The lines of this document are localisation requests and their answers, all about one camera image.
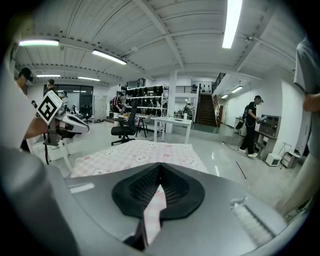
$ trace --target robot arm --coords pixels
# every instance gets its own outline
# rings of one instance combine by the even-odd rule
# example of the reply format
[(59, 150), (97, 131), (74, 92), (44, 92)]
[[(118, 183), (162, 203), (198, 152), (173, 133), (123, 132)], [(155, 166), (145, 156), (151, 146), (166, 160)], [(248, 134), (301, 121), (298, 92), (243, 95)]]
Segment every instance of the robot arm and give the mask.
[(76, 134), (89, 131), (89, 126), (85, 122), (68, 113), (62, 105), (62, 100), (53, 91), (49, 91), (37, 108), (37, 113), (48, 126), (45, 145), (56, 146), (61, 139), (72, 138)]

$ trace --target stair railing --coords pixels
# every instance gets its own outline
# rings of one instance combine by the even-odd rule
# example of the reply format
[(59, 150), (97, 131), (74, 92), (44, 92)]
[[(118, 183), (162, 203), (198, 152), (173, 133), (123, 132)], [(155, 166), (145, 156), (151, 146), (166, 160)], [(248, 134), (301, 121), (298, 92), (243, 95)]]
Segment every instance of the stair railing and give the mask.
[(201, 97), (201, 90), (200, 90), (200, 88), (199, 88), (199, 92), (198, 92), (198, 102), (197, 102), (197, 104), (196, 104), (196, 113), (195, 113), (195, 123), (196, 123), (196, 124), (199, 123), (200, 97)]
[(218, 128), (221, 125), (223, 108), (224, 108), (224, 106), (220, 106), (220, 104), (218, 102), (217, 95), (214, 95), (213, 96), (213, 109), (214, 109), (215, 123)]

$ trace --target black chair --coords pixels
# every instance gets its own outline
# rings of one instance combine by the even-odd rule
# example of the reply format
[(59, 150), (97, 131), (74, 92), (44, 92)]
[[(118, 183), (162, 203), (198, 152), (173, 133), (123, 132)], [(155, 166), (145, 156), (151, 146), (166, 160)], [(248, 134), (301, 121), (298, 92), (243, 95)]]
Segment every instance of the black chair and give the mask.
[(135, 135), (137, 132), (137, 127), (135, 124), (135, 116), (137, 112), (137, 107), (133, 107), (130, 112), (130, 117), (128, 122), (124, 118), (114, 118), (114, 121), (119, 122), (120, 126), (112, 127), (111, 129), (111, 135), (115, 136), (122, 136), (122, 139), (111, 142), (111, 146), (114, 145), (114, 143), (126, 143), (129, 141), (135, 140), (134, 138), (129, 138), (129, 135)]
[(83, 115), (82, 119), (86, 124), (92, 123), (92, 120), (89, 120), (92, 117), (91, 107), (82, 107), (80, 113)]

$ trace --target white box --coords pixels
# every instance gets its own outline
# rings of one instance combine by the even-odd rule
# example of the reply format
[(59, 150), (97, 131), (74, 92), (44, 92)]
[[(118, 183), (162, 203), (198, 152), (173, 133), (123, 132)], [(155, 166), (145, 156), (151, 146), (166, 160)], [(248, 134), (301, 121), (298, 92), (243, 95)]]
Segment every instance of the white box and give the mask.
[(277, 154), (268, 154), (268, 157), (266, 158), (265, 162), (269, 165), (269, 166), (278, 166), (278, 164), (281, 161), (281, 157), (278, 156)]

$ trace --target tablecloth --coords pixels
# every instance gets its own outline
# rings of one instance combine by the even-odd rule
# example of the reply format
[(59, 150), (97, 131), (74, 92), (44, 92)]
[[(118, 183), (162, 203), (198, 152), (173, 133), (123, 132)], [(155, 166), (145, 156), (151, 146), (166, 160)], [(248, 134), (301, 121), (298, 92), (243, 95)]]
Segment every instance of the tablecloth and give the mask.
[[(209, 173), (191, 144), (132, 140), (77, 158), (70, 177), (109, 174), (157, 162), (185, 166), (195, 171)], [(159, 186), (143, 213), (148, 244), (152, 243), (161, 229), (159, 214), (166, 207), (165, 193)]]

